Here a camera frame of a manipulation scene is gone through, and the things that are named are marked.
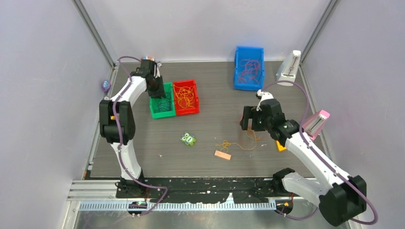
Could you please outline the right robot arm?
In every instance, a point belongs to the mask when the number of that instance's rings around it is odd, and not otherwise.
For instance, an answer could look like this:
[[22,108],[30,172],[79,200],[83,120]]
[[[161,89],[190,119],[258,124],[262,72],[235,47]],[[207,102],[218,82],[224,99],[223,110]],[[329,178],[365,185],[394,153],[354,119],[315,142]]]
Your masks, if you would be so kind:
[[245,106],[240,121],[242,130],[247,130],[249,122],[254,131],[267,131],[317,179],[311,181],[291,168],[282,169],[273,175],[272,187],[277,195],[294,193],[305,198],[332,226],[339,226],[366,211],[365,180],[349,175],[325,156],[308,135],[301,132],[297,121],[285,118],[279,101],[265,99],[257,106]]

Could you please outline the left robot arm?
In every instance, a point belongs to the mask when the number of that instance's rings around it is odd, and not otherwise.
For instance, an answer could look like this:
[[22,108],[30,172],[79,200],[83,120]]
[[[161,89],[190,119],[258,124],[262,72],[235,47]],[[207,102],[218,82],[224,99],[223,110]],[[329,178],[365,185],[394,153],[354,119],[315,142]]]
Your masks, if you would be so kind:
[[160,74],[161,63],[154,58],[143,57],[140,67],[128,74],[126,84],[110,99],[99,103],[100,135],[115,151],[121,169],[121,182],[128,185],[134,197],[142,197],[152,185],[140,181],[142,168],[139,165],[133,138],[136,124],[132,107],[144,92],[153,99],[166,98],[164,82]]

